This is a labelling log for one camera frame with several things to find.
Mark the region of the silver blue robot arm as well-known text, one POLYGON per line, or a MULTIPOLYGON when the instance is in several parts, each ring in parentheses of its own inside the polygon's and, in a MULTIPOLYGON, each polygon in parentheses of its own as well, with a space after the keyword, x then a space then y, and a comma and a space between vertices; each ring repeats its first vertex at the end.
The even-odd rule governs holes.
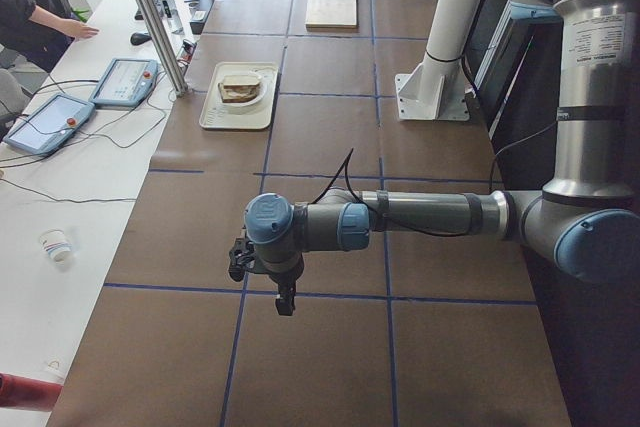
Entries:
POLYGON ((365 249, 374 232, 432 237, 494 235, 518 242, 591 283, 639 270, 639 217, 624 177, 627 121, 639 103, 639 0, 510 0, 513 19, 562 26, 559 100, 542 131, 552 177, 538 190, 431 194, 328 185, 313 201, 264 193, 245 208, 229 276, 265 275, 275 307, 295 309, 303 256, 365 249))

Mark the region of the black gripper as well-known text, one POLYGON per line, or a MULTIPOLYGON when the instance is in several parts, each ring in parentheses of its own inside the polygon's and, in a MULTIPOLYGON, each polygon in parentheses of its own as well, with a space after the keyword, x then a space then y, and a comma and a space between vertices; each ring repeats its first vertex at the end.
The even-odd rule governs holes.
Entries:
POLYGON ((271 273, 269 275, 269 278, 278 286, 279 296, 275 299, 275 306, 280 316, 293 315, 295 311, 294 297, 296 294, 296 282, 302 276, 303 272, 304 265, 296 264, 292 269, 286 272, 271 273))

